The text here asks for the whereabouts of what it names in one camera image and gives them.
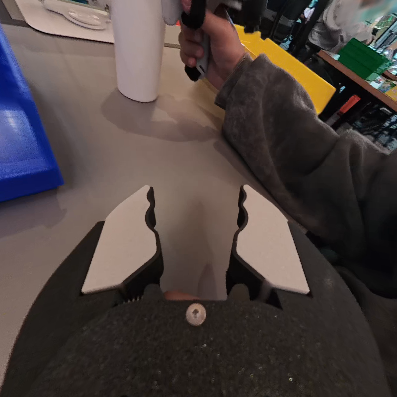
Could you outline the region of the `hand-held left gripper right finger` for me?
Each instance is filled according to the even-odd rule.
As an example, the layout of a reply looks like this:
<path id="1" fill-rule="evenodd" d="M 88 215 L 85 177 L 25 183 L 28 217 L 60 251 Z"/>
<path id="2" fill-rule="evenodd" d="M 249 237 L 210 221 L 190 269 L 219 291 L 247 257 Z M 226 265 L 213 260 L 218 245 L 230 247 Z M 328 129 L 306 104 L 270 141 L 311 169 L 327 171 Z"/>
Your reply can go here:
<path id="1" fill-rule="evenodd" d="M 310 296 L 288 219 L 249 185 L 238 198 L 237 231 L 226 270 L 226 291 L 243 285 L 250 300 L 272 300 L 277 291 Z"/>

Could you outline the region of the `wooden table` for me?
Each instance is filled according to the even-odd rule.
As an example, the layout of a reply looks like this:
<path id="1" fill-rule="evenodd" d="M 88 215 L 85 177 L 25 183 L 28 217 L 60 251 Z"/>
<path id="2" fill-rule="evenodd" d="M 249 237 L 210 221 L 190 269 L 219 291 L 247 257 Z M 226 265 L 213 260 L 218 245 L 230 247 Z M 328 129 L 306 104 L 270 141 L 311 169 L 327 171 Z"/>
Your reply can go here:
<path id="1" fill-rule="evenodd" d="M 378 101 L 384 104 L 385 107 L 388 107 L 392 111 L 396 112 L 397 111 L 397 102 L 394 101 L 392 98 L 387 96 L 385 93 L 380 92 L 376 88 L 372 87 L 370 83 L 365 81 L 363 78 L 359 77 L 357 74 L 355 74 L 353 71 L 348 69 L 346 66 L 344 66 L 341 62 L 337 61 L 334 59 L 330 53 L 325 52 L 324 50 L 320 50 L 317 53 L 317 56 L 330 64 L 334 69 L 338 70 L 340 73 L 342 73 L 347 79 L 350 81 L 354 82 L 357 86 L 361 88 L 361 90 L 364 90 L 365 92 L 368 93 L 373 98 L 376 98 Z"/>

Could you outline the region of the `yellow plastic bin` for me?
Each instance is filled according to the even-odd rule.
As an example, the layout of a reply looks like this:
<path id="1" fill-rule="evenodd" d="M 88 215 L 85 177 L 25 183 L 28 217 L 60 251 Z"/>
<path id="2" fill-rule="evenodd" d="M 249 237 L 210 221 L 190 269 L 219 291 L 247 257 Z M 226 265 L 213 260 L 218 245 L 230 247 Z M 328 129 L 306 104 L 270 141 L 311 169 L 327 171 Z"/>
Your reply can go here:
<path id="1" fill-rule="evenodd" d="M 335 88 L 259 32 L 244 33 L 245 55 L 215 97 L 224 132 L 276 132 L 320 127 L 315 122 Z"/>

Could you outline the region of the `blue plastic bin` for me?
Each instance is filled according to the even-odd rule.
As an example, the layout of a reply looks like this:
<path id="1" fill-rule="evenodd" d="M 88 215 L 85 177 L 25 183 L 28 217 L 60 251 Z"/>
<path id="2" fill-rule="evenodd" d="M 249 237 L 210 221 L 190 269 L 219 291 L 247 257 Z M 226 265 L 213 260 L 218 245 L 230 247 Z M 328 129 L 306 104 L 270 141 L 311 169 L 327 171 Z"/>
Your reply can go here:
<path id="1" fill-rule="evenodd" d="M 0 201 L 56 189 L 64 180 L 29 85 L 0 29 Z"/>

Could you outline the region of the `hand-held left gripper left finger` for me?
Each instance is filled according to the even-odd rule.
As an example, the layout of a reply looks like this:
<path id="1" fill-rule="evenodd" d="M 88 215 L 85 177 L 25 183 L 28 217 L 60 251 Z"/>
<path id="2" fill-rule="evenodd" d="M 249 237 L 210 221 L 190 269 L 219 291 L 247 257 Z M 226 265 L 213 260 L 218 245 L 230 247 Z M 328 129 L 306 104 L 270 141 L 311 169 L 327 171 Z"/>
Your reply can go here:
<path id="1" fill-rule="evenodd" d="M 155 230 L 154 189 L 145 185 L 106 217 L 81 292 L 118 291 L 137 299 L 164 271 L 160 237 Z"/>

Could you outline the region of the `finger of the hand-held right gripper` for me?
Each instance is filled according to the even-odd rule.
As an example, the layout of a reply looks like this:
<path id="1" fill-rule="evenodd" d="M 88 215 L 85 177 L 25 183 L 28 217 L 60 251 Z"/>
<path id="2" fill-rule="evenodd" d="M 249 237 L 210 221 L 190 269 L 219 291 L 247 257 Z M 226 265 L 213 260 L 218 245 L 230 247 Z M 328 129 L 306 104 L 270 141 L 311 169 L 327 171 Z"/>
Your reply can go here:
<path id="1" fill-rule="evenodd" d="M 180 20 L 183 12 L 182 4 L 180 0 L 162 0 L 161 10 L 163 21 L 168 26 L 174 26 Z"/>

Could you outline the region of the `person's right hand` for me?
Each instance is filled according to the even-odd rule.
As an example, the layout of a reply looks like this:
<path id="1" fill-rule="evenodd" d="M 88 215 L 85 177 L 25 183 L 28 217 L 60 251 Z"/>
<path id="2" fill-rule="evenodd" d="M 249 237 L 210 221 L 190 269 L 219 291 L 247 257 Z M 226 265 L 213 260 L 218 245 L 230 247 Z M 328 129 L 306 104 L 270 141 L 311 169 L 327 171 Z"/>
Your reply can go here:
<path id="1" fill-rule="evenodd" d="M 183 22 L 180 22 L 180 28 L 180 57 L 186 67 L 196 67 L 204 57 L 201 44 L 203 37 L 208 35 L 210 51 L 206 78 L 219 91 L 245 55 L 245 47 L 228 15 L 227 4 L 223 1 L 213 10 L 206 9 L 201 28 L 191 29 Z"/>

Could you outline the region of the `white plastic bottle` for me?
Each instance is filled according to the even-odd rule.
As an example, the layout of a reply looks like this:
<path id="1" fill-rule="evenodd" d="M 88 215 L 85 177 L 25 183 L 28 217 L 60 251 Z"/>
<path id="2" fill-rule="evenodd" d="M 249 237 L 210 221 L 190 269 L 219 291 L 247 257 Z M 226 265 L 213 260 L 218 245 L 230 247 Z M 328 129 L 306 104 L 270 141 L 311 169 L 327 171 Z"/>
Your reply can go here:
<path id="1" fill-rule="evenodd" d="M 118 90 L 137 102 L 156 100 L 166 28 L 161 1 L 113 0 L 110 16 Z"/>

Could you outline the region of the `green plastic bin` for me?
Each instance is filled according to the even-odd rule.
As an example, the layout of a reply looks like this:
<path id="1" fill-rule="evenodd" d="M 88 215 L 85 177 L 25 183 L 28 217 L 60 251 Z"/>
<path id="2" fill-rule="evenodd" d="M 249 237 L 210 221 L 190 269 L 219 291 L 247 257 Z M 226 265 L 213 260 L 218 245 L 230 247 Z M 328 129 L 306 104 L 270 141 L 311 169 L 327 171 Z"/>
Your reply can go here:
<path id="1" fill-rule="evenodd" d="M 355 38 L 342 47 L 337 55 L 341 64 L 366 81 L 374 81 L 393 64 L 387 57 Z"/>

